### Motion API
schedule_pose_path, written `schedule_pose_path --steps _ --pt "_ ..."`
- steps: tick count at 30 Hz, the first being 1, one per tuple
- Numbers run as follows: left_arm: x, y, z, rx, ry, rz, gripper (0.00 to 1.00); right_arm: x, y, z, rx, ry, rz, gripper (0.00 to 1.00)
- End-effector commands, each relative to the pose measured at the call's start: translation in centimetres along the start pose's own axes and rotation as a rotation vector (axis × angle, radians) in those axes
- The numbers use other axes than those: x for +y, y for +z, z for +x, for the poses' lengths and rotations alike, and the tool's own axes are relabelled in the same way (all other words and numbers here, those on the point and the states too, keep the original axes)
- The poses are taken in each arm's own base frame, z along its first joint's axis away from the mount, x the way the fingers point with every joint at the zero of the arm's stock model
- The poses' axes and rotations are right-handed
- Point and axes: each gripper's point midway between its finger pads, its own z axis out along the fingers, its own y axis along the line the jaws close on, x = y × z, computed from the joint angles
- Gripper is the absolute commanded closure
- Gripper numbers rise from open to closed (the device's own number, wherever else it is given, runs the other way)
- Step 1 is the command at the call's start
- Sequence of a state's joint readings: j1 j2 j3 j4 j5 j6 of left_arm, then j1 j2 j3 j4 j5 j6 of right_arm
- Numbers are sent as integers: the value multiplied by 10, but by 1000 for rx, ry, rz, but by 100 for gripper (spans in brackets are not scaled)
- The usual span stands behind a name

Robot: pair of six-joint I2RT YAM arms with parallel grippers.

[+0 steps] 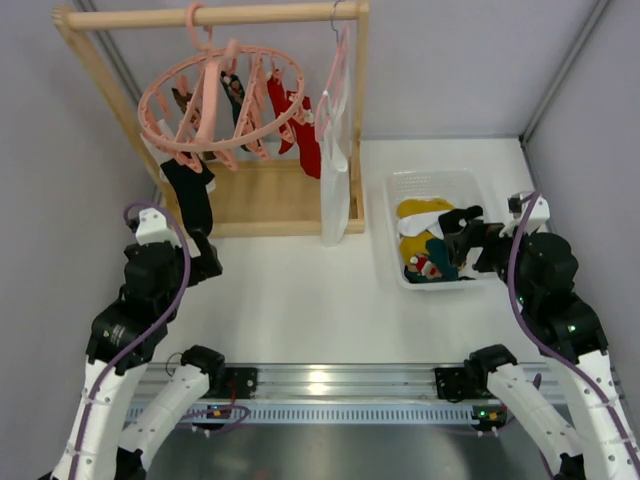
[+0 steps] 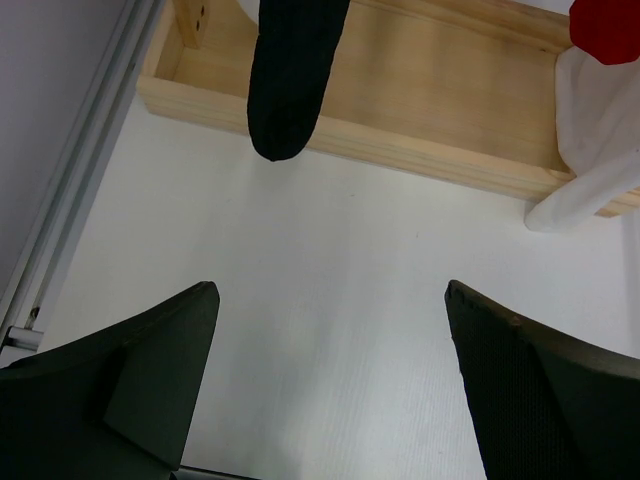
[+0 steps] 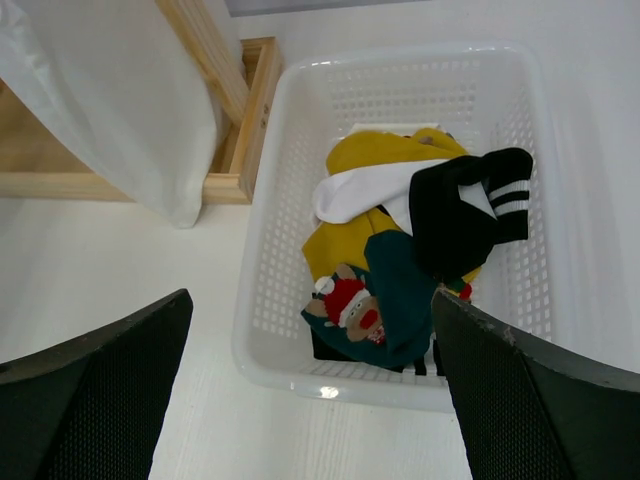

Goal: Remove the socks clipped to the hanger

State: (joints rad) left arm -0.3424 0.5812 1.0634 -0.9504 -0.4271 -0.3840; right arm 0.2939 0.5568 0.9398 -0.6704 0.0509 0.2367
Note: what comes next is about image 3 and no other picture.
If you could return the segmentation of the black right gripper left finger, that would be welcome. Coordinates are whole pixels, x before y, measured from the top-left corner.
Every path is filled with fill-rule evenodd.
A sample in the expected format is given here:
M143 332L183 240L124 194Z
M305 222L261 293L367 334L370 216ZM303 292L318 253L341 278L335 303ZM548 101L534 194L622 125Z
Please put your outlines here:
M192 312L180 289L3 363L2 478L148 478Z

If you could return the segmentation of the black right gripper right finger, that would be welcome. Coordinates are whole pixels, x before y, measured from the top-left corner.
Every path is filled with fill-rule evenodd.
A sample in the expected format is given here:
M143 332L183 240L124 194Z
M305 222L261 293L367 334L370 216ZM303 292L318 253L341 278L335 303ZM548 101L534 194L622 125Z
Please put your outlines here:
M431 310L474 478L638 478L638 374L504 323L446 289Z

